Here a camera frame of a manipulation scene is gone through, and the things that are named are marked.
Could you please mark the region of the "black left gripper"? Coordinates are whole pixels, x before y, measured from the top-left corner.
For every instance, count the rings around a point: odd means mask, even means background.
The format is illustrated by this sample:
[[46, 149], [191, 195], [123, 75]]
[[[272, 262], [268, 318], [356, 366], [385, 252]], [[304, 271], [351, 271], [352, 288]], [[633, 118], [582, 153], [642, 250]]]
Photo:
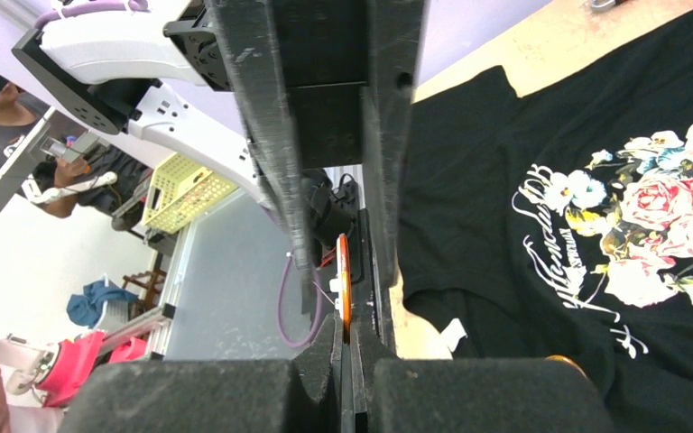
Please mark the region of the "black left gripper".
[[391, 350], [399, 183], [425, 12], [424, 1], [193, 1], [163, 28], [212, 89], [235, 95], [308, 294], [317, 289], [302, 165], [363, 163], [376, 325]]

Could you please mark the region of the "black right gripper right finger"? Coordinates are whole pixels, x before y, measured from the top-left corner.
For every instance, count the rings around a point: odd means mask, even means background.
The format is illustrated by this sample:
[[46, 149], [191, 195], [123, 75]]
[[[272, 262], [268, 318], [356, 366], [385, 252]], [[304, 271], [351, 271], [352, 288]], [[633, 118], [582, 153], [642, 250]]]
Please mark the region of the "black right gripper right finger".
[[546, 359], [402, 360], [353, 319], [352, 432], [612, 432], [594, 385]]

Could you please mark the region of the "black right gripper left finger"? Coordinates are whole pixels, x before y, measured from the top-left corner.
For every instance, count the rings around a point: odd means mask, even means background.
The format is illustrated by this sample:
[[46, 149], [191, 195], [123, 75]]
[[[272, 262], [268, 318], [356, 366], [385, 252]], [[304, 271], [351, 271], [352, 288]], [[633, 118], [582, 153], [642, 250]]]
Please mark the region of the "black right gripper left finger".
[[339, 432], [337, 344], [328, 315], [291, 360], [141, 361], [97, 368], [61, 432]]

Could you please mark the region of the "orange pink round brooch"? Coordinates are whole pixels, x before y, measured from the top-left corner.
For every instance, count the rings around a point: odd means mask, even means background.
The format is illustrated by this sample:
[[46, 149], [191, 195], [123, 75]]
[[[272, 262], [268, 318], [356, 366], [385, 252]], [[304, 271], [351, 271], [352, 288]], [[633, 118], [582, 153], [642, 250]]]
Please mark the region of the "orange pink round brooch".
[[345, 345], [350, 344], [352, 323], [352, 281], [348, 238], [341, 234], [336, 245], [336, 275], [329, 282], [329, 290], [337, 294], [335, 308], [342, 323], [342, 338]]

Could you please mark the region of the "orange yellow round brooch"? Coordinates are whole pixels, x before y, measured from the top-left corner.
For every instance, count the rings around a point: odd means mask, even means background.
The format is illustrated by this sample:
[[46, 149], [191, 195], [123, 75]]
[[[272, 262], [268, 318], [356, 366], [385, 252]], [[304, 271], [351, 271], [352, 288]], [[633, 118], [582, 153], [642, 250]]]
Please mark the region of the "orange yellow round brooch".
[[565, 355], [549, 355], [546, 357], [546, 360], [568, 364], [572, 366], [576, 371], [578, 371], [581, 375], [583, 375], [585, 378], [587, 378], [587, 375], [584, 372], [584, 370], [575, 361], [573, 361]]

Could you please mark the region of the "black floral print t-shirt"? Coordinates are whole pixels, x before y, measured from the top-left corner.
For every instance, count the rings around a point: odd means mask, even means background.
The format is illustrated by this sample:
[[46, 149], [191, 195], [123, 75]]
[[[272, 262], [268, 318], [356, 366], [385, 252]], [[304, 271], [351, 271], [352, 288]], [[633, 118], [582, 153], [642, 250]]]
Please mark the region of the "black floral print t-shirt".
[[559, 356], [620, 432], [693, 432], [693, 10], [525, 97], [416, 103], [404, 306], [455, 357]]

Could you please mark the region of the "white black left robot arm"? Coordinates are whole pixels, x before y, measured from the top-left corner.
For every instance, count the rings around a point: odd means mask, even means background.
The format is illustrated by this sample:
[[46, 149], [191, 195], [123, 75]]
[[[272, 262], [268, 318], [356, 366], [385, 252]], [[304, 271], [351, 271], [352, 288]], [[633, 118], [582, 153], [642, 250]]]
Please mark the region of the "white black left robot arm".
[[268, 208], [299, 266], [317, 232], [307, 170], [360, 165], [374, 286], [398, 277], [423, 1], [76, 1], [13, 55], [82, 123], [190, 157]]

